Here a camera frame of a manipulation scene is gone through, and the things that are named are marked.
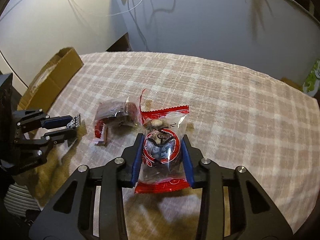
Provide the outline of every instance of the plaid tablecloth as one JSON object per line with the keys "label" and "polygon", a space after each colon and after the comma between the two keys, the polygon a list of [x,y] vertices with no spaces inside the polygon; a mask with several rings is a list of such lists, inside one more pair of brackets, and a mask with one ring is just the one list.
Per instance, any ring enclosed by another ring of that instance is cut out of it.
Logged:
{"label": "plaid tablecloth", "polygon": [[[87,134],[65,155],[57,146],[29,185],[41,205],[81,164],[106,164],[133,144],[138,131],[113,131],[105,147],[92,142],[100,101],[147,88],[142,108],[190,105],[187,134],[220,166],[244,165],[295,232],[320,188],[320,112],[315,99],[251,69],[197,57],[116,52],[81,56],[84,66],[53,104],[50,116],[82,114]],[[124,189],[129,239],[194,239],[201,190],[135,194]]]}

